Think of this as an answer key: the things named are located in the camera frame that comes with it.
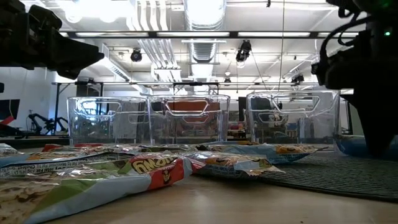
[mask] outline black ceiling rail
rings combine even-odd
[[[60,31],[71,39],[324,39],[330,31]],[[353,39],[357,32],[345,32],[342,39]]]

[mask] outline clear plastic bin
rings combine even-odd
[[[252,93],[247,96],[252,141],[325,144],[334,147],[339,128],[339,91]]]
[[[150,143],[145,98],[72,97],[68,99],[70,144]]]
[[[229,96],[150,96],[152,144],[226,141]]]

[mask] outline wooden tabletop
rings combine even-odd
[[[395,224],[398,204],[192,176],[49,223]]]

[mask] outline textured rubber mat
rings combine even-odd
[[[286,173],[265,173],[259,180],[296,189],[398,203],[398,162],[317,152],[277,167]]]

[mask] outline colorful food packaging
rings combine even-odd
[[[184,152],[183,156],[200,161],[206,166],[198,171],[199,174],[227,178],[242,178],[259,176],[263,172],[281,172],[260,157],[230,154],[225,152]]]
[[[0,221],[43,223],[171,185],[203,166],[174,154],[145,153],[121,161],[0,179]]]
[[[20,154],[20,152],[13,147],[5,143],[0,143],[0,157],[15,156],[17,154]]]
[[[33,152],[0,157],[0,177],[51,172],[91,162],[129,159],[137,153],[114,152],[113,149],[75,152]]]
[[[146,146],[138,144],[82,144],[81,146],[60,146],[48,144],[42,152],[80,152],[80,151],[112,151],[112,152],[185,152],[196,151],[195,146],[188,145],[164,145],[164,146]]]
[[[260,145],[258,142],[252,142],[252,141],[217,141],[217,142],[209,142],[209,143],[203,143],[201,145],[204,146],[209,146],[209,145],[240,145],[240,146],[256,146]]]
[[[307,145],[208,145],[208,151],[227,152],[267,159],[271,164],[287,164],[302,159],[324,147]]]

